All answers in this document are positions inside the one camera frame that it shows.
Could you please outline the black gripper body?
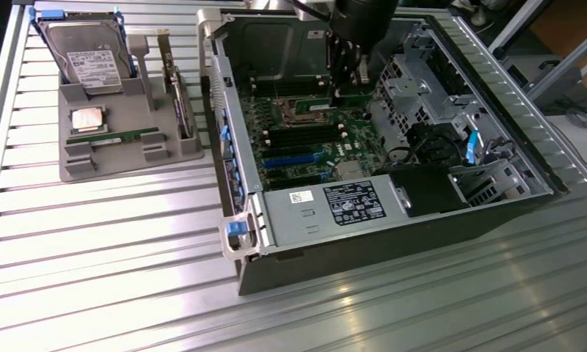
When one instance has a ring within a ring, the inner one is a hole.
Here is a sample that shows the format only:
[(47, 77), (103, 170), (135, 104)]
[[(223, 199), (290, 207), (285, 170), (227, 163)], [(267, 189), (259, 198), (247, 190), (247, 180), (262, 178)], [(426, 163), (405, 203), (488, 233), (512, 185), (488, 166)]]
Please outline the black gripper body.
[(330, 16), (330, 47), (350, 44), (372, 54), (385, 38), (398, 6), (397, 0), (337, 0)]

